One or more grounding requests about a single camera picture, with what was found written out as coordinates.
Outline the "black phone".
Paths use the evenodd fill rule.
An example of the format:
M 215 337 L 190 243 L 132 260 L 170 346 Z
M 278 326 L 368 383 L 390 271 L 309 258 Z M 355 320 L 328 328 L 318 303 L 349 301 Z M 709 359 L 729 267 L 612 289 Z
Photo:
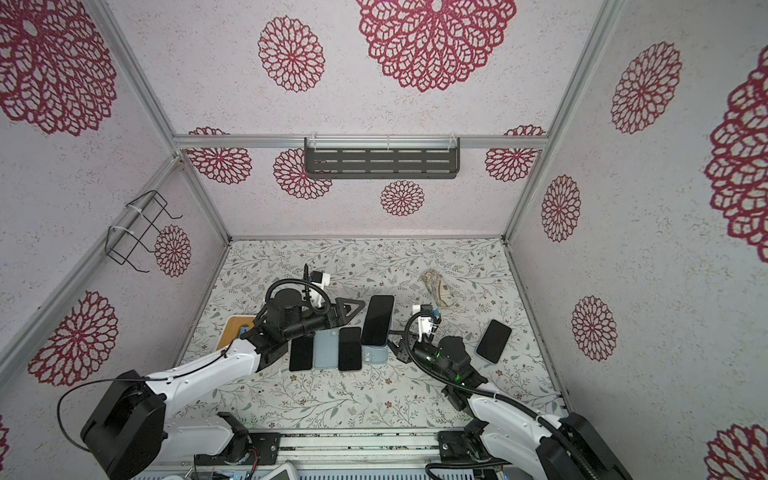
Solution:
M 386 345 L 395 306 L 393 295 L 374 295 L 368 304 L 361 333 L 363 346 L 383 347 Z
M 512 329 L 509 326 L 492 319 L 475 348 L 476 354 L 491 364 L 497 364 L 511 334 Z

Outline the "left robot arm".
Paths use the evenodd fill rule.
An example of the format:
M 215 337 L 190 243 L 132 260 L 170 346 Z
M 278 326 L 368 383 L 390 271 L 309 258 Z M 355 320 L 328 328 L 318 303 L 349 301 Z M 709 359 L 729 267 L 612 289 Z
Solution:
M 222 349 L 197 360 L 142 376 L 129 370 L 112 380 L 80 437 L 110 479 L 131 479 L 160 459 L 217 457 L 246 461 L 253 452 L 249 430 L 229 412 L 199 420 L 174 420 L 182 408 L 236 379 L 260 372 L 288 351 L 291 341 L 345 326 L 362 300 L 330 297 L 314 285 L 287 279 L 270 288 L 252 328 Z

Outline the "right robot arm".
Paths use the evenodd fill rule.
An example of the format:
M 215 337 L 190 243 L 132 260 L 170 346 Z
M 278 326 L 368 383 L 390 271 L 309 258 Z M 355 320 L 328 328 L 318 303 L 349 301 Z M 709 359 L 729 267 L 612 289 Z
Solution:
M 461 431 L 438 433 L 440 461 L 426 470 L 486 470 L 510 465 L 527 479 L 629 479 L 595 427 L 583 416 L 544 414 L 502 393 L 472 365 L 463 339 L 433 345 L 416 334 L 388 342 L 396 358 L 444 385 L 443 395 L 472 417 Z

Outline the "pale green phone case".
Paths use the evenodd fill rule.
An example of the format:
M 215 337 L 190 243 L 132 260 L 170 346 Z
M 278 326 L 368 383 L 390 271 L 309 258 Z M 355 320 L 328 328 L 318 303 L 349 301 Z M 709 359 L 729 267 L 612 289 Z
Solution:
M 363 345 L 363 362 L 368 365 L 385 365 L 388 362 L 389 349 L 386 346 Z
M 321 330 L 315 334 L 313 367 L 318 370 L 338 368 L 339 330 Z

